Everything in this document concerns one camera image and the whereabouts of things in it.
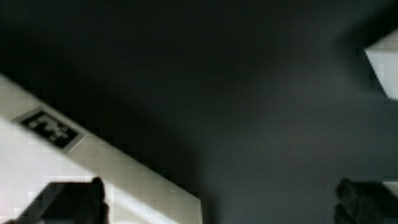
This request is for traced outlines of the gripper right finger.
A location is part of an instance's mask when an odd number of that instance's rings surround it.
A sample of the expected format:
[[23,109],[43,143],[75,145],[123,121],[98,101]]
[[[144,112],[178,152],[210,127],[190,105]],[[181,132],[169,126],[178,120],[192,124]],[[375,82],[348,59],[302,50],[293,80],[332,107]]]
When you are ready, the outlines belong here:
[[398,224],[398,197],[380,182],[343,179],[336,196],[334,224]]

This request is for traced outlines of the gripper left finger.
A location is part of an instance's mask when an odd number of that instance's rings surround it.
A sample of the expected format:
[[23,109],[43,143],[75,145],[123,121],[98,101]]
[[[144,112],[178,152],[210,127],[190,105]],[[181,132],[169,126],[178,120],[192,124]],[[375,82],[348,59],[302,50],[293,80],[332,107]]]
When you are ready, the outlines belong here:
[[51,182],[16,218],[16,224],[110,224],[101,178],[91,182]]

